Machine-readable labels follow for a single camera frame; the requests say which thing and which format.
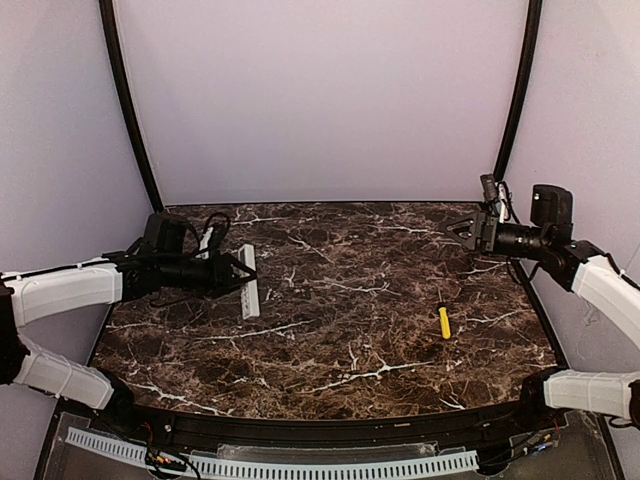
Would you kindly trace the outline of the yellow handled screwdriver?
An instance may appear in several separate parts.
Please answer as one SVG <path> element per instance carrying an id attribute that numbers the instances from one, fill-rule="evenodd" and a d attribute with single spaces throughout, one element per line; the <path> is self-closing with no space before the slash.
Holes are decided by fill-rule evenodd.
<path id="1" fill-rule="evenodd" d="M 451 326 L 449 321 L 448 307 L 444 302 L 444 298 L 442 296 L 441 289 L 438 289 L 438 316 L 441 328 L 441 335 L 444 340 L 449 340 L 451 338 Z"/>

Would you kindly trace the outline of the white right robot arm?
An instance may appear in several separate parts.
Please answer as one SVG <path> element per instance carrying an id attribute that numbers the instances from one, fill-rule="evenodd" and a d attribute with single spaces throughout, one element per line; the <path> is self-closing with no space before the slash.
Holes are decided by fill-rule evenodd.
<path id="1" fill-rule="evenodd" d="M 604 314 L 633 343 L 639 341 L 639 287 L 613 257 L 587 240 L 575 240 L 573 196 L 553 185 L 532 188 L 529 225 L 516 220 L 508 188 L 490 175 L 481 178 L 480 210 L 448 220 L 441 231 L 466 249 L 484 255 L 527 259 L 564 290 Z M 527 377 L 516 421 L 552 410 L 582 410 L 639 425 L 639 375 L 580 372 L 551 367 Z"/>

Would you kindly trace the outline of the black frame post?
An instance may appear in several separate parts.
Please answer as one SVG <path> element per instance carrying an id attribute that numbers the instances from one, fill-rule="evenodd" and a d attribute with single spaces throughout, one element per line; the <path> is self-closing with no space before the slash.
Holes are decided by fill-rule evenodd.
<path id="1" fill-rule="evenodd" d="M 144 144 L 127 78 L 116 20 L 115 3 L 111 0 L 99 0 L 98 5 L 114 86 L 137 170 L 152 210 L 161 212 L 164 210 L 164 204 Z"/>
<path id="2" fill-rule="evenodd" d="M 505 127 L 493 168 L 493 176 L 503 181 L 511 158 L 513 146 L 529 86 L 531 71 L 542 17 L 543 1 L 530 0 L 524 25 L 523 41 Z"/>

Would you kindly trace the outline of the black front table rail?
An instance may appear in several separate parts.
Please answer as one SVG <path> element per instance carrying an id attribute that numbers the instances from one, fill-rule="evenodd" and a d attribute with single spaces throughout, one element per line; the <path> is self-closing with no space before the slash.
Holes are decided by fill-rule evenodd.
<path id="1" fill-rule="evenodd" d="M 176 449 L 213 450 L 222 444 L 259 447 L 347 448 L 433 442 L 440 447 L 480 448 L 510 438 L 554 428 L 550 415 L 524 416 L 518 404 L 505 404 L 453 413 L 378 420 L 287 421 L 182 413 L 152 407 L 132 409 L 127 426 L 95 412 L 101 423 L 122 436 L 150 439 Z"/>

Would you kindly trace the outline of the white remote control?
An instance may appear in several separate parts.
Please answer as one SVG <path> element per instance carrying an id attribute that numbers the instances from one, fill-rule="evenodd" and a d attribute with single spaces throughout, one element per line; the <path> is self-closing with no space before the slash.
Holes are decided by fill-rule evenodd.
<path id="1" fill-rule="evenodd" d="M 238 251 L 238 259 L 252 270 L 256 270 L 255 249 L 253 245 L 244 244 Z M 244 320 L 260 316 L 260 300 L 257 280 L 251 280 L 241 289 L 242 318 Z"/>

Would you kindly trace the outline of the black right frame post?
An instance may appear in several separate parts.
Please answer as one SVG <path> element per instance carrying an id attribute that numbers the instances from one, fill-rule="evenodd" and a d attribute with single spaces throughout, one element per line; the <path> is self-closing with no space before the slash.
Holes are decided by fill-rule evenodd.
<path id="1" fill-rule="evenodd" d="M 542 17 L 543 1 L 530 0 L 524 25 L 523 41 L 505 127 L 493 168 L 493 176 L 503 181 L 511 158 L 513 146 L 529 86 L 531 71 Z"/>

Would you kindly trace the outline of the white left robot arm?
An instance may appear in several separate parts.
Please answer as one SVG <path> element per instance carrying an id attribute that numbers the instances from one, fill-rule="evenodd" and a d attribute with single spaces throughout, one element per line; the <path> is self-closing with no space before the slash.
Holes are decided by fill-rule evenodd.
<path id="1" fill-rule="evenodd" d="M 120 412 L 131 405 L 131 390 L 115 375 L 55 354 L 21 334 L 28 324 L 96 305 L 141 299 L 162 288 L 219 298 L 241 294 L 242 315 L 260 315 L 255 251 L 236 254 L 221 245 L 230 218 L 212 214 L 202 232 L 185 218 L 166 212 L 149 216 L 143 235 L 128 249 L 51 269 L 1 277 L 1 382 L 79 402 L 98 411 Z"/>

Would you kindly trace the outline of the black left frame post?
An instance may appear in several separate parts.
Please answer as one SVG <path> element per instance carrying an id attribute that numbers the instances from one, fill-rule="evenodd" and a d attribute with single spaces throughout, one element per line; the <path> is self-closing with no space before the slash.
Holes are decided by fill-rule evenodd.
<path id="1" fill-rule="evenodd" d="M 116 20 L 115 3 L 111 0 L 99 0 L 98 5 L 114 86 L 137 170 L 152 210 L 161 212 L 164 210 L 164 204 L 144 144 L 127 78 Z"/>

